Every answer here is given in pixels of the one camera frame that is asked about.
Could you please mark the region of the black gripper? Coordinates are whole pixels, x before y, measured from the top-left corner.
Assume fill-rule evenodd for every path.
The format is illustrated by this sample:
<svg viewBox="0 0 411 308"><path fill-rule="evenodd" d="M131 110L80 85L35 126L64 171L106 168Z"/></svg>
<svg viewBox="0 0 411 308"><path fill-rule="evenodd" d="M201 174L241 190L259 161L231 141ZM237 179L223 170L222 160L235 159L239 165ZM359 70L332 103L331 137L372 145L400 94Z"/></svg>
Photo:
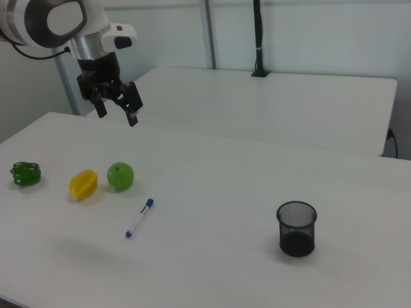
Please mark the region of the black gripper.
<svg viewBox="0 0 411 308"><path fill-rule="evenodd" d="M94 60L78 60L81 75L77 77L80 93L84 100L91 100L99 118L107 115L101 97L113 99L123 109L129 126L138 123L137 113L143 102L135 83L123 83L117 56L111 52Z"/></svg>

